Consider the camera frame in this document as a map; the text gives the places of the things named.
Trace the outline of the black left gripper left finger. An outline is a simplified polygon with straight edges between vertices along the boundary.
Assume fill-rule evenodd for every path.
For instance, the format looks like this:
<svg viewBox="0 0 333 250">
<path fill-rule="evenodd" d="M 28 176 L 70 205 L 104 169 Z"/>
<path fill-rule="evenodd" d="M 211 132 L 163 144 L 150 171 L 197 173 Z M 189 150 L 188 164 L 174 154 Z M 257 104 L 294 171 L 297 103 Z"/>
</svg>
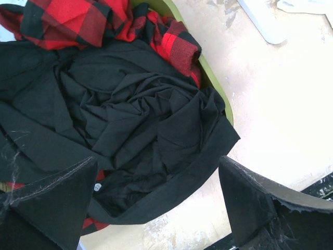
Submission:
<svg viewBox="0 0 333 250">
<path fill-rule="evenodd" d="M 77 249 L 98 174 L 86 159 L 1 194 L 1 249 Z"/>
</svg>

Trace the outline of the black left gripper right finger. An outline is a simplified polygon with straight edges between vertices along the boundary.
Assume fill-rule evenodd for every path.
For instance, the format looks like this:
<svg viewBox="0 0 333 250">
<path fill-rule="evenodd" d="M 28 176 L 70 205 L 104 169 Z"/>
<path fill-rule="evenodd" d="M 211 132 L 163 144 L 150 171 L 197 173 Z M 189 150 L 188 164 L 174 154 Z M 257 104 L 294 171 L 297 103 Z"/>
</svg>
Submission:
<svg viewBox="0 0 333 250">
<path fill-rule="evenodd" d="M 239 249 L 332 249 L 332 202 L 263 177 L 227 156 L 219 178 Z"/>
</svg>

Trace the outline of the white button shirt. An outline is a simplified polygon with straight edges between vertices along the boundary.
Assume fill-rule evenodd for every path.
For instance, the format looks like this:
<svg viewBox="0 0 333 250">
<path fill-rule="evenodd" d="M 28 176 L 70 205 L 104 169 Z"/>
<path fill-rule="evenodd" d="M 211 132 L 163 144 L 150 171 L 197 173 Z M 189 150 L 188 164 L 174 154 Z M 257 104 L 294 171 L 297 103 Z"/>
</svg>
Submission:
<svg viewBox="0 0 333 250">
<path fill-rule="evenodd" d="M 277 8 L 287 13 L 328 15 L 332 14 L 332 1 L 284 0 L 277 2 Z"/>
</svg>

